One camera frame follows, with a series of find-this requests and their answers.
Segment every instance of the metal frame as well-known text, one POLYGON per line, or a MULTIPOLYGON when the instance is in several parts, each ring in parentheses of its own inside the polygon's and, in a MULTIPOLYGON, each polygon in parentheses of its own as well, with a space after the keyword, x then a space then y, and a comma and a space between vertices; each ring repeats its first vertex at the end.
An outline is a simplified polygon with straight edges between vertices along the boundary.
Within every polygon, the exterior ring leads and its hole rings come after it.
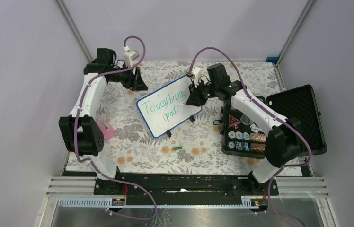
MULTIPOLYGON (((77 44, 79 45, 81 51, 83 52, 85 58, 88 62, 93 61, 92 54, 90 53, 87 45, 85 44, 75 22, 73 21, 65 3, 63 0, 54 0, 59 7, 61 14, 63 15, 68 27, 70 28, 77 44)), ((287 90, 286 83, 283 76, 281 75, 279 64, 282 61, 288 47, 292 43, 294 37, 296 36, 298 30, 300 29, 303 21, 311 10, 315 0, 308 0, 302 10, 297 22, 295 23, 290 35, 288 36, 282 50, 279 53, 279 60, 274 64, 274 70, 277 76, 277 82, 282 91, 287 90)), ((311 175, 314 175, 312 166, 309 164, 309 169, 311 175)), ((278 177, 277 185, 279 189, 279 196, 272 196, 272 198, 313 198, 319 208, 321 218, 324 226, 326 227, 339 227, 337 218, 332 209, 332 204, 328 191, 325 186, 325 182, 322 177, 278 177)), ((46 197, 44 200, 44 208, 40 215, 40 220, 38 226, 40 227, 50 227, 55 216, 55 211, 59 205, 59 201, 63 201, 64 198, 72 198, 74 201, 86 200, 100 200, 100 199, 111 199, 122 196, 98 196, 94 195, 95 178, 94 177, 53 177, 50 186, 47 190, 46 197)), ((246 201, 248 199, 260 199, 259 196, 243 196, 243 206, 242 208, 247 208, 246 201)), ((210 206, 165 206, 168 208, 210 208, 210 206)), ((237 208, 237 206, 212 206, 212 208, 237 208)))
POLYGON ((68 27, 71 30, 72 35, 75 38, 75 41, 77 41, 78 46, 80 46, 80 49, 82 53, 84 54, 85 58, 87 59, 88 62, 93 61, 93 57, 87 47, 87 45, 84 42, 84 39, 82 38, 80 32, 78 31, 77 26, 74 23, 74 20, 72 19, 70 12, 68 11, 67 7, 65 6, 65 3, 63 0, 54 0, 59 7, 60 12, 62 13, 64 20, 67 22, 68 27))
MULTIPOLYGON (((325 227, 339 227, 334 211, 332 210, 330 197, 322 177, 277 177, 279 196, 272 198, 313 198, 319 208, 319 212, 325 227)), ((121 198, 122 195, 94 195, 94 177, 52 177, 46 193, 45 208, 39 227, 50 227, 58 206, 70 207, 104 207, 100 201, 111 198, 121 198), (98 203, 84 203, 83 201, 98 201, 98 203)), ((248 206, 249 199, 261 199, 262 196, 242 196, 243 205, 227 206, 159 206, 162 208, 223 208, 237 209, 251 208, 248 206)), ((152 208, 153 206, 129 206, 137 208, 152 208)))
POLYGON ((297 34, 302 23, 304 22, 305 18, 307 17, 308 13, 310 12, 315 1, 316 0, 308 0, 307 3, 305 4, 305 7, 301 12, 300 17, 298 18, 297 22, 295 23, 293 29, 290 32, 289 37, 287 38, 286 42, 284 43, 283 49, 279 53, 279 60, 276 63, 277 65, 279 65, 280 62, 282 61, 284 54, 286 54, 288 47, 290 46, 293 38, 297 34))

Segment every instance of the black base frame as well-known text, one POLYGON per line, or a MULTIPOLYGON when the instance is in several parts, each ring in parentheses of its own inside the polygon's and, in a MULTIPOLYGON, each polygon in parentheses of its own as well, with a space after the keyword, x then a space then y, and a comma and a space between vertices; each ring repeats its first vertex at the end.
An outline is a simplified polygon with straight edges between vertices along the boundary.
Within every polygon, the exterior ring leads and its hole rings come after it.
MULTIPOLYGON (((136 183, 148 190, 157 205, 241 205, 241 196, 264 196, 262 190, 254 191, 246 176, 220 175, 170 175, 170 174, 116 174, 116 179, 136 183), (185 189, 189 192, 175 192, 185 189)), ((139 188, 128 188, 127 205, 153 205, 148 195, 139 188)), ((94 195, 122 195, 124 184, 96 179, 94 195)), ((278 195, 273 180, 271 195, 278 195)))

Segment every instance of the connector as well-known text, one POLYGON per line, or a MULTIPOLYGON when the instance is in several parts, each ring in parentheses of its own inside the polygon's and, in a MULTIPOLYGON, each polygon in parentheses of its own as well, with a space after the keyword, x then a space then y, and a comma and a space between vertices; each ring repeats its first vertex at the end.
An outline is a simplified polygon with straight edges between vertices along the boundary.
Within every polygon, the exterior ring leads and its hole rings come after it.
POLYGON ((199 83, 200 83, 201 81, 203 81, 204 78, 206 78, 205 75, 202 75, 202 73, 201 73, 201 68, 199 68, 199 67, 195 67, 195 66, 194 66, 194 67, 192 68, 191 73, 192 73, 191 79, 193 80, 195 87, 198 87, 199 83))
POLYGON ((125 52, 127 52, 127 51, 129 51, 130 50, 130 48, 126 45, 126 46, 123 46, 123 48, 124 48, 124 51, 125 52))
POLYGON ((124 53, 124 62, 127 67, 133 65, 133 61, 139 57, 139 53, 136 50, 128 50, 124 53))

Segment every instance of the whiteboard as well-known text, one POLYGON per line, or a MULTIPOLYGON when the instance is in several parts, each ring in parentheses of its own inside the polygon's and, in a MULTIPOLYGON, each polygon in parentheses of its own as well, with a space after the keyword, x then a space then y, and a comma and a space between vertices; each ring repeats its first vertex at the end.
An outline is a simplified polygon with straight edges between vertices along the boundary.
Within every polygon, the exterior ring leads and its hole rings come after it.
POLYGON ((185 105, 190 84, 191 79, 183 76, 137 101, 153 137, 158 138, 202 110, 201 106, 185 105))

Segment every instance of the pink object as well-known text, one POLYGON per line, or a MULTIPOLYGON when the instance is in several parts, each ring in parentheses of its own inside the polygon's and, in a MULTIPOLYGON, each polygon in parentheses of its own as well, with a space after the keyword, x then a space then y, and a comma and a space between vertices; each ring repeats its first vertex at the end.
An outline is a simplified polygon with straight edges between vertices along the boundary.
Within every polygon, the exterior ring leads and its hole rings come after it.
POLYGON ((110 124, 106 124, 107 126, 104 126, 102 123, 97 122, 97 125, 99 126, 100 130, 103 133, 103 137, 105 139, 105 142, 115 136, 114 129, 110 124))

